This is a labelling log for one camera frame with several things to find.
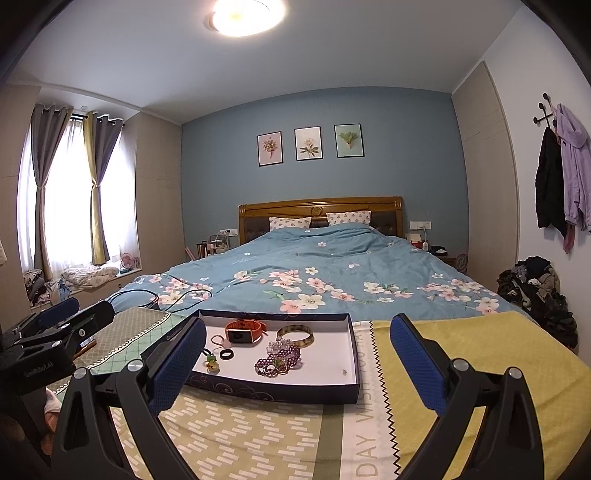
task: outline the box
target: box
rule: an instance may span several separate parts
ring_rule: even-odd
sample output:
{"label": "box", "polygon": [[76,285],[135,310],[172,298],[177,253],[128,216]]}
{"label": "box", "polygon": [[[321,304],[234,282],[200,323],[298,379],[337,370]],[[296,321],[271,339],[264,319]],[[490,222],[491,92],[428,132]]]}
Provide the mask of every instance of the box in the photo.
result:
{"label": "box", "polygon": [[[351,318],[348,314],[263,314],[199,310],[207,327],[206,348],[214,351],[220,371],[207,373],[201,356],[189,375],[187,385],[216,393],[254,400],[304,404],[353,404],[359,396],[359,365]],[[267,335],[255,344],[232,344],[234,357],[222,360],[221,350],[212,344],[214,335],[225,337],[225,326],[238,319],[260,320]],[[263,377],[255,372],[259,358],[267,357],[267,345],[287,325],[306,325],[314,332],[314,343],[301,349],[301,366],[285,375]],[[290,339],[307,336],[289,334]]]}

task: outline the bed sheet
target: bed sheet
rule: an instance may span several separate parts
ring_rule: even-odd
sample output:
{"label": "bed sheet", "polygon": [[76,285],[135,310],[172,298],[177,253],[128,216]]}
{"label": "bed sheet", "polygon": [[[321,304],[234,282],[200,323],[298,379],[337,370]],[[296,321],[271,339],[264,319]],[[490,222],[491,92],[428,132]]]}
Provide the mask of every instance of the bed sheet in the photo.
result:
{"label": "bed sheet", "polygon": [[349,313],[354,322],[473,317],[517,309],[407,241],[360,223],[282,228],[202,260],[138,277],[117,312],[159,295],[161,310]]}

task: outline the black jacket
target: black jacket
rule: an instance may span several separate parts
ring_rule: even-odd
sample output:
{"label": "black jacket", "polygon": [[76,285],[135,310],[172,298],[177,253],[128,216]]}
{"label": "black jacket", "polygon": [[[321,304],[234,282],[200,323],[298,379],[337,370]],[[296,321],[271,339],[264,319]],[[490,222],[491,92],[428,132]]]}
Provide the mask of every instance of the black jacket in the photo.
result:
{"label": "black jacket", "polygon": [[562,236],[566,236],[562,155],[551,128],[546,128],[544,132],[540,165],[535,175],[535,211],[538,214],[538,227],[554,225]]}

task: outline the coat rack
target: coat rack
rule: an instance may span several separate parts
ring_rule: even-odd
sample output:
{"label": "coat rack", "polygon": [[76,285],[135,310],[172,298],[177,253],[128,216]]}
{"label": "coat rack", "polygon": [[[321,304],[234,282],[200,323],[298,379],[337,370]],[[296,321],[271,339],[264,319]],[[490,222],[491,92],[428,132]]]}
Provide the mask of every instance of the coat rack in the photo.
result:
{"label": "coat rack", "polygon": [[[546,123],[548,124],[548,128],[550,128],[550,122],[548,121],[548,118],[550,118],[551,116],[554,116],[554,114],[552,113],[552,111],[554,110],[554,108],[552,107],[552,102],[550,101],[550,97],[548,96],[548,94],[544,92],[543,97],[544,97],[544,100],[546,100],[548,102],[548,105],[550,105],[551,112],[550,113],[546,113],[546,107],[545,107],[545,105],[542,102],[540,102],[538,104],[538,107],[540,108],[540,110],[542,110],[544,112],[544,116],[542,118],[537,118],[535,116],[534,117],[534,123],[536,125],[539,125],[544,120],[546,120]],[[552,120],[552,124],[556,127],[556,120]]]}

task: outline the clothes on window seat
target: clothes on window seat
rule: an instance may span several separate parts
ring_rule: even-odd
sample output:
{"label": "clothes on window seat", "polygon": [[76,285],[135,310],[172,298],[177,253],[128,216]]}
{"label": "clothes on window seat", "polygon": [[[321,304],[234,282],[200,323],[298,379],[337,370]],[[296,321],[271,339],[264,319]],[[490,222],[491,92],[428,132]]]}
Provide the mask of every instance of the clothes on window seat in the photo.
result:
{"label": "clothes on window seat", "polygon": [[117,267],[68,268],[61,276],[68,286],[88,290],[100,287],[119,274]]}

